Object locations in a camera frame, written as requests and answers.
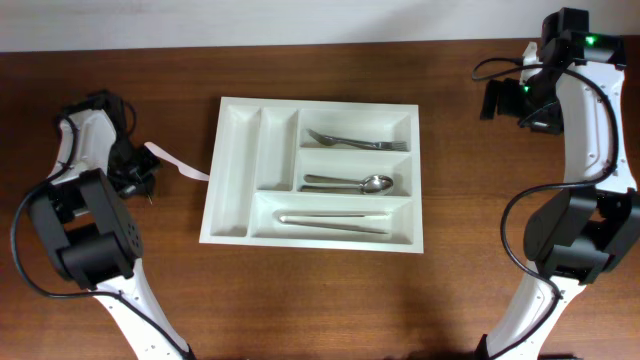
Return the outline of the steel fork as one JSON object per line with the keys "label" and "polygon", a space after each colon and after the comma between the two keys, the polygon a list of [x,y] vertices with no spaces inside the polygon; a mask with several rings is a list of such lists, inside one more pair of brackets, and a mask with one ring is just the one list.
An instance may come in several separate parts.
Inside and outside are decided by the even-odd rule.
{"label": "steel fork", "polygon": [[369,142],[362,140],[353,140],[339,137],[329,137],[330,146],[333,145],[347,145],[359,149],[365,150],[380,150],[380,151],[400,151],[406,152],[408,145],[405,141],[390,141],[390,142]]}
{"label": "steel fork", "polygon": [[338,138],[329,135],[323,135],[314,130],[307,129],[307,133],[318,143],[324,146],[334,146],[338,144],[348,145],[360,149],[371,149],[371,150],[384,150],[384,147],[379,142],[367,142],[360,140],[351,140],[345,138]]}

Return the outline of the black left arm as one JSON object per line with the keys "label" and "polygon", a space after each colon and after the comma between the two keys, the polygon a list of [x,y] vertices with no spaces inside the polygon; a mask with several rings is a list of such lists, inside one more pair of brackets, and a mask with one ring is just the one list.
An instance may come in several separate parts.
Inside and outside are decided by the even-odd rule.
{"label": "black left arm", "polygon": [[74,298],[94,298],[140,359],[191,359],[144,273],[143,241],[125,205],[151,196],[159,159],[134,146],[133,106],[108,90],[94,92],[57,114],[60,136],[48,177],[18,210],[29,215],[59,276],[75,283]]}

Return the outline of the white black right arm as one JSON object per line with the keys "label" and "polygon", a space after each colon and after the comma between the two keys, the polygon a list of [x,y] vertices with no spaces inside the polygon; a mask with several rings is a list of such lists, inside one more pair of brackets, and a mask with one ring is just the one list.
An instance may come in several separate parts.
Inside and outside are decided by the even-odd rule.
{"label": "white black right arm", "polygon": [[621,112],[626,55],[619,36],[593,33],[585,10],[548,15],[541,39],[485,77],[480,116],[564,139],[565,170],[524,231],[523,279],[478,359],[537,359],[568,304],[615,269],[639,238],[639,190]]}

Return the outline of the pink plastic knife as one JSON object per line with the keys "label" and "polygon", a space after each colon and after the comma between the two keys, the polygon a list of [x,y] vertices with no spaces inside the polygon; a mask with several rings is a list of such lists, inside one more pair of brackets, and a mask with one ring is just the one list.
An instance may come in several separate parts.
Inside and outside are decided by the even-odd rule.
{"label": "pink plastic knife", "polygon": [[204,182],[209,181],[210,177],[208,174],[205,174],[189,166],[188,164],[182,162],[181,160],[177,159],[176,157],[174,157],[173,155],[171,155],[170,153],[162,149],[157,144],[153,142],[145,142],[144,146],[159,159],[174,165],[181,175],[197,181],[204,181]]}

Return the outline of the steel tablespoon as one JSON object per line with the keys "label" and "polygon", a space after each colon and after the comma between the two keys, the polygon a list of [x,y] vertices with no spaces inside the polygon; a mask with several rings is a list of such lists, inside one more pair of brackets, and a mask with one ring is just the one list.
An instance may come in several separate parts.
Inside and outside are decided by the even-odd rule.
{"label": "steel tablespoon", "polygon": [[300,187],[301,192],[317,192],[317,193],[336,193],[336,194],[357,194],[357,195],[379,195],[385,196],[390,194],[394,187],[383,188],[367,188],[367,187],[329,187],[329,186],[311,186],[303,185]]}
{"label": "steel tablespoon", "polygon": [[367,187],[367,188],[383,188],[394,187],[392,178],[386,175],[370,175],[361,180],[326,177],[319,175],[307,174],[303,177],[305,183],[303,185],[311,186],[329,186],[329,187]]}

